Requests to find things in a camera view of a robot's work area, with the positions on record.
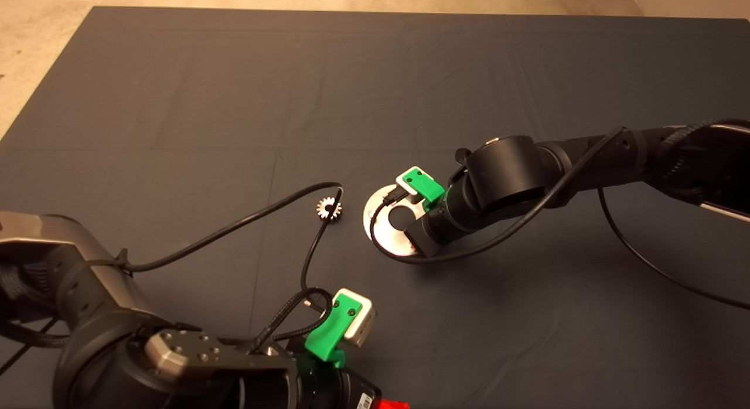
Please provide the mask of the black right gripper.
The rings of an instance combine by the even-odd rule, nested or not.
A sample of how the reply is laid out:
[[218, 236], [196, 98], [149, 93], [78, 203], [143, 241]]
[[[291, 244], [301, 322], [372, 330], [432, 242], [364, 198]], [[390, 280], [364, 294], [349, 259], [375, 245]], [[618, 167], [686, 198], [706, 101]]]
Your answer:
[[405, 228], [416, 254], [435, 257], [449, 244], [472, 233], [466, 225], [466, 201], [447, 197]]

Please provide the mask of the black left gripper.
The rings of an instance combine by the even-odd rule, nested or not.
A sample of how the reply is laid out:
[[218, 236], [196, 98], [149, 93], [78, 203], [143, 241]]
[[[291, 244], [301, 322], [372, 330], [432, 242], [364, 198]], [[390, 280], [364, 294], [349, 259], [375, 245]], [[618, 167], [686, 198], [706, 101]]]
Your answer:
[[410, 409], [404, 401], [382, 399], [380, 388], [349, 368], [336, 368], [311, 354], [297, 354], [297, 408]]

